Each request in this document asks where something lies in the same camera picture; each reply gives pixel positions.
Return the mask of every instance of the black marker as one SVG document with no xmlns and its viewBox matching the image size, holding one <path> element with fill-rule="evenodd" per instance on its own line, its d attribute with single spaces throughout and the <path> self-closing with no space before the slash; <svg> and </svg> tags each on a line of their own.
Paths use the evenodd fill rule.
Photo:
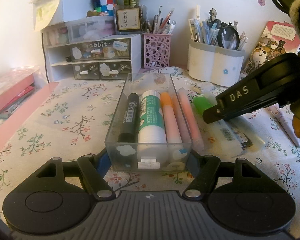
<svg viewBox="0 0 300 240">
<path fill-rule="evenodd" d="M 118 142 L 132 143 L 136 142 L 136 122 L 139 108 L 139 96 L 136 93 L 131 93 L 128 96 L 127 107 L 124 113 L 122 126 Z"/>
</svg>

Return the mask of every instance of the floral tablecloth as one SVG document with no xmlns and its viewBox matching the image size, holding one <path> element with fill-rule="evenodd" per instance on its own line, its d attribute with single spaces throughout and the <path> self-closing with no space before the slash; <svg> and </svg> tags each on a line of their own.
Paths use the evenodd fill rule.
<svg viewBox="0 0 300 240">
<path fill-rule="evenodd" d="M 152 70 L 152 73 L 170 73 L 177 89 L 184 87 L 189 100 L 197 95 L 193 87 L 199 81 L 190 78 L 187 71 L 176 67 Z M 45 103 L 39 107 L 14 134 L 0 152 L 0 217 L 6 195 L 50 158 L 74 161 L 85 154 L 98 154 L 104 148 L 105 136 L 111 122 L 124 82 L 63 80 Z M 224 88 L 215 86 L 218 94 Z M 284 114 L 292 119 L 289 107 Z M 207 153 L 218 143 L 210 135 L 202 118 L 196 116 Z M 244 117 L 255 127 L 262 127 L 267 144 L 262 150 L 247 149 L 242 156 L 255 164 L 295 200 L 297 213 L 290 232 L 300 236 L 300 148 L 293 145 L 279 122 L 266 109 Z M 234 161 L 234 158 L 223 161 Z M 105 180 L 118 192 L 122 190 L 169 190 L 182 192 L 192 181 L 187 172 L 131 172 L 109 170 Z M 67 178 L 79 185 L 78 178 Z"/>
</svg>

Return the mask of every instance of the pink pen holder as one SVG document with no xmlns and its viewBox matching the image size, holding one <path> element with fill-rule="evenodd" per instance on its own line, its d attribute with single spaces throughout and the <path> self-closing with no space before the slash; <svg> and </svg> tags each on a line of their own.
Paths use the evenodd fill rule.
<svg viewBox="0 0 300 240">
<path fill-rule="evenodd" d="M 169 67 L 172 34 L 145 33 L 145 68 Z"/>
</svg>

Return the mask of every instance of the magnifying glass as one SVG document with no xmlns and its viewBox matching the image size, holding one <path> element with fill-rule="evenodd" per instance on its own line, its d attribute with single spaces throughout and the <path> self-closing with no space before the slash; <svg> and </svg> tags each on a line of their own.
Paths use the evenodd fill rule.
<svg viewBox="0 0 300 240">
<path fill-rule="evenodd" d="M 240 37 L 232 26 L 221 27 L 218 32 L 218 45 L 222 48 L 238 50 Z"/>
</svg>

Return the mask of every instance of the wall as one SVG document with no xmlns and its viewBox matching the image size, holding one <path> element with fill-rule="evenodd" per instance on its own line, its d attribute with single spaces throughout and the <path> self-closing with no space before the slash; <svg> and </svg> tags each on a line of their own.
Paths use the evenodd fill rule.
<svg viewBox="0 0 300 240">
<path fill-rule="evenodd" d="M 152 22 L 158 14 L 159 6 L 163 6 L 162 17 L 166 17 L 171 8 L 175 8 L 172 19 L 177 21 L 173 32 L 170 65 L 186 65 L 188 55 L 188 39 L 190 37 L 188 19 L 195 17 L 197 4 L 201 5 L 201 19 L 207 19 L 212 7 L 217 10 L 217 19 L 224 22 L 237 20 L 238 32 L 246 32 L 249 42 L 245 46 L 246 57 L 250 55 L 262 34 L 267 21 L 290 22 L 288 15 L 277 9 L 271 0 L 260 6 L 258 0 L 140 0 L 148 7 L 148 19 Z"/>
<path fill-rule="evenodd" d="M 0 0 L 0 75 L 26 65 L 44 70 L 41 36 L 33 29 L 30 1 Z"/>
</svg>

